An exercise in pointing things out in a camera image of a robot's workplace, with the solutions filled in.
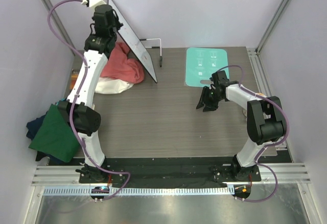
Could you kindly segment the teal cutting board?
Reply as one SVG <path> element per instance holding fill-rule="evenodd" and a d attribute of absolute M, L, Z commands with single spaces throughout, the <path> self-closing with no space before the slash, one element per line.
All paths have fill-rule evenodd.
<path fill-rule="evenodd" d="M 227 51 L 224 49 L 190 47 L 186 50 L 185 84 L 190 87 L 208 86 L 211 75 L 227 65 Z"/>

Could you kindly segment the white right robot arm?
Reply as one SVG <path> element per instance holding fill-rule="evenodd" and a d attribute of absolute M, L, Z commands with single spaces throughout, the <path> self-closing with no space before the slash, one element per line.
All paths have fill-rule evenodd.
<path fill-rule="evenodd" d="M 233 179 L 245 181 L 266 148 L 286 135 L 287 123 L 280 99 L 260 95 L 237 81 L 230 81 L 223 70 L 213 73 L 210 81 L 209 86 L 202 88 L 197 109 L 215 111 L 220 101 L 230 101 L 246 111 L 248 139 L 242 150 L 233 157 L 230 167 Z"/>

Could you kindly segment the white dry erase board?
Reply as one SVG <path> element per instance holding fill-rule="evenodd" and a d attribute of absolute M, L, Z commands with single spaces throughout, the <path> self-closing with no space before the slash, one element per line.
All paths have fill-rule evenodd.
<path fill-rule="evenodd" d="M 152 80 L 155 83 L 158 83 L 157 76 L 155 73 L 155 68 L 152 62 L 152 58 L 141 42 L 141 40 L 136 35 L 135 31 L 132 29 L 126 18 L 122 15 L 117 5 L 113 0 L 107 0 L 107 3 L 112 6 L 112 8 L 116 11 L 119 21 L 123 24 L 123 26 L 118 30 L 120 37 L 124 40 L 124 42 L 129 46 L 130 50 L 140 61 L 144 69 L 150 75 Z"/>

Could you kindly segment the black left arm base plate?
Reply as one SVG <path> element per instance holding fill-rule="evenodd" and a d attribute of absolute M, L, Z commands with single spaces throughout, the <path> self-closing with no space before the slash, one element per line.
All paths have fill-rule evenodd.
<path fill-rule="evenodd" d="M 125 169 L 121 165 L 105 163 L 104 165 L 102 165 L 102 167 L 105 170 L 114 171 L 118 174 L 107 173 L 96 167 L 85 165 L 82 166 L 81 169 L 75 170 L 75 172 L 80 175 L 79 183 L 108 183 L 109 179 L 111 179 L 111 183 L 113 184 L 122 184 L 128 177 L 126 174 L 123 174 Z"/>

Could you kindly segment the red t shirt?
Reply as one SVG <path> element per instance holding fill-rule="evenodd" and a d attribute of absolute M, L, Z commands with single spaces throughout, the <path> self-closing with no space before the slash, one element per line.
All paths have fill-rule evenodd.
<path fill-rule="evenodd" d="M 100 77 L 122 80 L 132 84 L 141 83 L 144 78 L 144 69 L 135 58 L 129 58 L 130 48 L 123 42 L 117 42 L 112 50 L 107 64 Z"/>

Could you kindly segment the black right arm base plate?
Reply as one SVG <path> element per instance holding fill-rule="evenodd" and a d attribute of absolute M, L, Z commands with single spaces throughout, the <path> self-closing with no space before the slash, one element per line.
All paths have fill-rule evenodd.
<path fill-rule="evenodd" d="M 239 169 L 232 165 L 214 165 L 209 170 L 213 174 L 212 180 L 217 183 L 260 182 L 262 180 L 257 165 Z"/>

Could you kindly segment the metal wire board stand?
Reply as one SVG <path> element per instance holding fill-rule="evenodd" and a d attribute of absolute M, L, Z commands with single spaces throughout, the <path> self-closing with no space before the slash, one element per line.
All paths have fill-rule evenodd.
<path fill-rule="evenodd" d="M 151 46 L 153 49 L 159 49 L 159 67 L 162 67 L 163 63 L 163 54 L 162 54 L 162 40 L 161 38 L 141 38 L 139 39 L 141 42 L 147 42 L 147 41 L 155 41 L 158 43 L 158 45 Z"/>

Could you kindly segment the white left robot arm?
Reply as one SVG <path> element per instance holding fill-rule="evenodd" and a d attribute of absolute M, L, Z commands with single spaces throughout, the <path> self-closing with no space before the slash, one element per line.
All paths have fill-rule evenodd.
<path fill-rule="evenodd" d="M 85 41 L 83 63 L 77 81 L 67 97 L 60 102 L 59 109 L 85 156 L 85 164 L 93 167 L 91 177 L 102 183 L 108 179 L 109 170 L 103 166 L 98 129 L 101 116 L 93 108 L 93 98 L 100 74 L 115 47 L 117 31 L 122 27 L 112 6 L 98 5 L 93 14 L 94 32 Z"/>

